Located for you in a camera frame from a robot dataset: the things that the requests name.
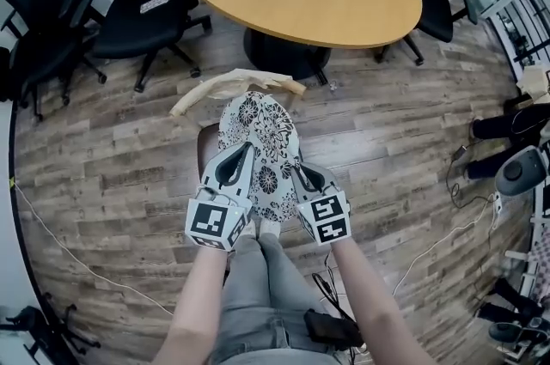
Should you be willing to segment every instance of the brown chair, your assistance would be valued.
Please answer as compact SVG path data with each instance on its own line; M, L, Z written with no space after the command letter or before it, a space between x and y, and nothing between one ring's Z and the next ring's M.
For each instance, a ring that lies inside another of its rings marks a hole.
M212 124L199 131L197 136L197 167L202 179L208 161L217 155L217 132L220 124Z

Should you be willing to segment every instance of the black and white floral cloth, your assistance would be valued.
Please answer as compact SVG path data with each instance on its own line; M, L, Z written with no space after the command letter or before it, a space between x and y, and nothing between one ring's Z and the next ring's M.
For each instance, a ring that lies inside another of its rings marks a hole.
M255 157L248 197L253 213L275 222L296 217L290 169L299 167L298 133L289 114L270 95L246 92L223 110L219 150L249 141Z

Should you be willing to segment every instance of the black device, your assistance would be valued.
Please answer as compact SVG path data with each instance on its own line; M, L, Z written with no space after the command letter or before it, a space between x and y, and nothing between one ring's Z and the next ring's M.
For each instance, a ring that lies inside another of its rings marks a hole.
M303 315L303 320L314 342L334 345L340 351L360 347L364 343L358 325L352 320L334 318L311 309Z

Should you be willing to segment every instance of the wooden floor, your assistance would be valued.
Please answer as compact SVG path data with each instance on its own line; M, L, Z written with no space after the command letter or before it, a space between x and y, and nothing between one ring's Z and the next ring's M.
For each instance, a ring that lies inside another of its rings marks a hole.
M203 78L252 68L242 48L243 28L215 13L212 22L212 35L196 29L180 43L198 60ZM304 160L337 174L351 202L355 239L390 289L416 256L480 215L483 201L463 210L451 206L445 188L449 158L468 143L474 116L499 114L503 101L517 95L500 44L485 23L455 24L449 44L418 31L413 38L426 57L423 66L414 65L402 43L383 64L368 50L335 50L326 67L333 89L310 79L303 100L290 110ZM153 63L145 92L137 94L140 62L101 66L108 76L104 86L81 68L68 107L61 104L57 82L45 86L44 122L37 125L29 109L18 114L15 173L48 227L81 261L173 308L195 253L182 230L198 183L197 132L185 119L170 118L168 110L198 81L165 50ZM209 125L226 103L200 103L192 116ZM489 141L475 153L503 146ZM459 165L451 179L463 185L462 201L492 192L491 180L468 184L460 173ZM76 303L74 326L103 345L81 362L148 363L169 315L87 273L32 218L21 197L18 202L41 289L54 296L57 310ZM504 250L526 243L530 199L516 198L504 208L490 241L488 205L477 226L456 232L422 258L397 292L415 336L442 364L489 363L496 355L487 324L474 319L474 312L502 271ZM297 222L287 223L281 241L308 278L323 271L327 249L311 242Z

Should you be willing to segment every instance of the human arm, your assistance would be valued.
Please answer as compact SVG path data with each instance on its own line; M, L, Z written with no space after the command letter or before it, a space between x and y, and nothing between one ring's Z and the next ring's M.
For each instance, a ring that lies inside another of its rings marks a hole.
M353 314L376 365L435 365L413 337L394 297L352 238L332 244Z
M200 247L152 365L201 365L216 342L227 253Z

